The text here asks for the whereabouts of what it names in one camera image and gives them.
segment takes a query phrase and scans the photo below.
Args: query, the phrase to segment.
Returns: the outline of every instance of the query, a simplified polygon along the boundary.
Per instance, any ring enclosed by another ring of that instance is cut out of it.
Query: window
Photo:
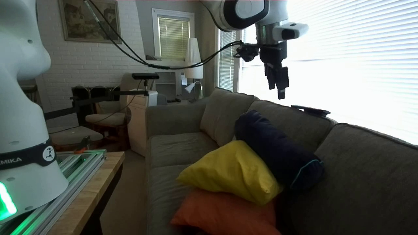
[[[222,48],[228,43],[237,40],[240,32],[223,32],[217,29],[218,33],[218,45],[217,50]],[[223,89],[230,91],[237,91],[238,84],[238,71],[240,67],[240,60],[234,58],[236,53],[236,46],[231,46],[219,53],[218,62],[217,62],[217,77],[218,77],[218,86]]]
[[[187,39],[194,37],[194,13],[153,8],[155,56],[184,59]]]
[[[289,19],[309,31],[288,41],[286,99],[268,90],[259,58],[242,65],[239,92],[326,109],[338,122],[418,144],[417,8],[411,0],[289,1]]]

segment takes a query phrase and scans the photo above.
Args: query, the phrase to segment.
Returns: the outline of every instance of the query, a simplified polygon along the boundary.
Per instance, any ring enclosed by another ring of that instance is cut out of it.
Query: framed picture
[[[110,25],[120,35],[119,11],[117,1],[114,0],[93,0],[100,12],[110,22]],[[121,41],[118,36],[111,30],[104,18],[90,4],[100,23],[106,30],[106,33],[116,43]],[[85,41],[112,43],[106,36],[99,24],[95,21],[94,16],[87,8],[83,0],[59,0],[61,12],[62,26],[64,28],[64,39],[66,41]]]

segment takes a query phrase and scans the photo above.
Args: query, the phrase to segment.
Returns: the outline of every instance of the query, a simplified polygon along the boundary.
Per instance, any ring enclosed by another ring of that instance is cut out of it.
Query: yellow pillow
[[[216,149],[184,169],[183,184],[211,192],[228,192],[265,205],[282,192],[263,160],[242,140]]]

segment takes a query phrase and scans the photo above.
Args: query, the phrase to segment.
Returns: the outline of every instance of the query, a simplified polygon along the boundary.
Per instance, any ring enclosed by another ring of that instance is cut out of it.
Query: lamp
[[[188,86],[186,86],[186,88],[184,88],[188,93],[191,93],[191,90],[193,90],[194,86],[196,85],[196,83],[200,84],[200,92],[199,92],[199,99],[203,98],[203,85],[201,82],[196,81]]]
[[[186,66],[190,66],[199,62],[201,62],[201,59],[197,38],[189,38],[187,40]],[[184,76],[190,79],[202,79],[203,66],[185,69]]]

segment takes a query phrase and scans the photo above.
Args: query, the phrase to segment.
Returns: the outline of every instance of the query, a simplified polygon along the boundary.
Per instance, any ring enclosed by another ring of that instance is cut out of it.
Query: navy blue pillow
[[[235,122],[235,137],[245,141],[266,163],[277,182],[290,189],[308,189],[324,174],[323,163],[315,154],[293,143],[255,110],[242,114]]]

